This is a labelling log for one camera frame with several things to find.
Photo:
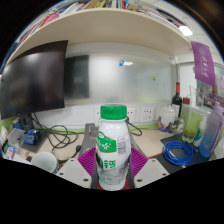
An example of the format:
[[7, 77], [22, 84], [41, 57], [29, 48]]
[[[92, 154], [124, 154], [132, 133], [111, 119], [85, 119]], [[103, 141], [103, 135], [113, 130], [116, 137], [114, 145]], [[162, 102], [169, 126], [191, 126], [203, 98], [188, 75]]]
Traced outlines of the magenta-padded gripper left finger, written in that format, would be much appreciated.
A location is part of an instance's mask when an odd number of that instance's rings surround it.
[[95, 149], [92, 148], [78, 159], [69, 159], [56, 175], [83, 188], [90, 188], [95, 169], [96, 156]]

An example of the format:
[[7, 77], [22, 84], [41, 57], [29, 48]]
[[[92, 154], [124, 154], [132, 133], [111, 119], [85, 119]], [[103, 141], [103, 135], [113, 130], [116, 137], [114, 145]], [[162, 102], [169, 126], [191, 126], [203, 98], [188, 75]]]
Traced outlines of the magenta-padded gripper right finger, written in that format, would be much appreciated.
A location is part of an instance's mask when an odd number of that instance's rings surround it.
[[131, 149], [128, 171], [130, 189], [141, 188], [168, 175], [156, 158], [148, 158], [137, 149]]

